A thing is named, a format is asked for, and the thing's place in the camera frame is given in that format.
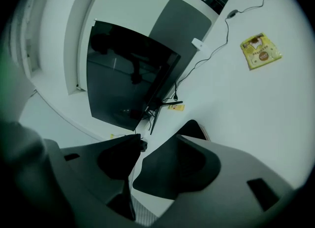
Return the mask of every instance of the monitor stand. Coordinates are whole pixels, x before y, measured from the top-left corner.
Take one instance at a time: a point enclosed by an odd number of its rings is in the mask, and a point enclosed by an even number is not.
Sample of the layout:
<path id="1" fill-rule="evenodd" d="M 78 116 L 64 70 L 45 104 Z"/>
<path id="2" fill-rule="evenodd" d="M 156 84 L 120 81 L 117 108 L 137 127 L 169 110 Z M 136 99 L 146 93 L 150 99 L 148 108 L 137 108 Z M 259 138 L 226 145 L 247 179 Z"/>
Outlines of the monitor stand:
<path id="1" fill-rule="evenodd" d="M 170 102 L 170 103 L 163 103 L 163 102 L 159 102 L 157 104 L 157 109 L 156 109 L 156 113 L 155 113 L 155 116 L 154 116 L 154 119 L 153 119 L 153 124 L 152 124 L 152 128 L 151 128 L 151 133 L 150 135 L 152 135 L 152 132 L 153 132 L 153 128 L 157 122 L 157 119 L 158 119 L 158 114 L 159 114 L 159 111 L 161 110 L 161 107 L 162 106 L 166 106 L 166 105 L 174 105 L 174 104 L 181 104 L 183 103 L 183 101 L 176 101 L 176 102 Z"/>

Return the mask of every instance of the snack package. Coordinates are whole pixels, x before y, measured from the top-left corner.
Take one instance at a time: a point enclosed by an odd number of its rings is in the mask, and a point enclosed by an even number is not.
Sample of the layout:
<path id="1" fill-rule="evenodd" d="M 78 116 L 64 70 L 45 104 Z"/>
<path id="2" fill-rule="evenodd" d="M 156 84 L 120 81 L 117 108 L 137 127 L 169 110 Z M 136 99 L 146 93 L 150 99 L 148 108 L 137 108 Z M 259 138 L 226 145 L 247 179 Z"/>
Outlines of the snack package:
<path id="1" fill-rule="evenodd" d="M 261 67 L 282 57 L 276 46 L 264 33 L 254 35 L 241 44 L 250 70 Z"/>

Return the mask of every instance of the black monitor screen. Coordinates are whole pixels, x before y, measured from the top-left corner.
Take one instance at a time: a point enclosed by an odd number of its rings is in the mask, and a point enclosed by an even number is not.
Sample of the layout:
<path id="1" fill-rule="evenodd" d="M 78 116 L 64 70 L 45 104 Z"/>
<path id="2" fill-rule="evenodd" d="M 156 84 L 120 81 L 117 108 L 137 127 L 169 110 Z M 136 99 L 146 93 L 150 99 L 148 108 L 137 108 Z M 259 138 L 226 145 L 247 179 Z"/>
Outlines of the black monitor screen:
<path id="1" fill-rule="evenodd" d="M 134 130 L 179 55 L 135 31 L 96 21 L 92 27 L 87 82 L 92 116 Z"/>

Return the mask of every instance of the desk surface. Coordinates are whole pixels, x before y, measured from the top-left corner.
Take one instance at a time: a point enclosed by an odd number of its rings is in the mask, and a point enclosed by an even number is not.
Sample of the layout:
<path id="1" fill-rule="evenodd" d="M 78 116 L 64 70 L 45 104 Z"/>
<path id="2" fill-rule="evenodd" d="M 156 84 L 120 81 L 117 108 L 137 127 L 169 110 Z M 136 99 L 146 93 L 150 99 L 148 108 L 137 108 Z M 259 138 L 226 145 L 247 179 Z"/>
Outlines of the desk surface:
<path id="1" fill-rule="evenodd" d="M 229 0 L 204 42 L 211 50 L 224 44 L 225 17 L 234 9 L 260 5 L 262 0 Z M 211 60 L 194 70 L 178 88 L 184 111 L 162 108 L 142 160 L 168 140 L 188 120 L 203 125 L 211 141 L 246 151 L 293 188 L 304 184 L 315 153 L 315 38 L 295 0 L 265 0 L 262 8 L 237 14 L 230 20 L 229 43 Z M 282 59 L 249 71 L 240 43 L 264 32 L 281 51 Z M 193 65 L 206 58 L 198 52 Z M 135 189 L 131 193 L 160 216 L 173 201 Z"/>

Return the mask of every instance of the small yellow object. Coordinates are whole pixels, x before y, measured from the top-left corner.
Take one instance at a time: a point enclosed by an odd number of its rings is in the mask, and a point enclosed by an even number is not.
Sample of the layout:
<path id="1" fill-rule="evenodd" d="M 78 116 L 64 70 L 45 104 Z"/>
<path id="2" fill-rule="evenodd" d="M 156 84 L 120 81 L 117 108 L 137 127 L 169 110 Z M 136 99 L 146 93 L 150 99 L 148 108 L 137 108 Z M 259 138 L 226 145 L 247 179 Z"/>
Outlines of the small yellow object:
<path id="1" fill-rule="evenodd" d="M 185 108 L 184 104 L 174 104 L 174 105 L 169 105 L 168 109 L 169 110 L 176 110 L 176 111 L 183 111 Z"/>
<path id="2" fill-rule="evenodd" d="M 251 36 L 241 44 L 250 70 L 269 64 L 282 57 L 276 46 L 264 33 Z"/>

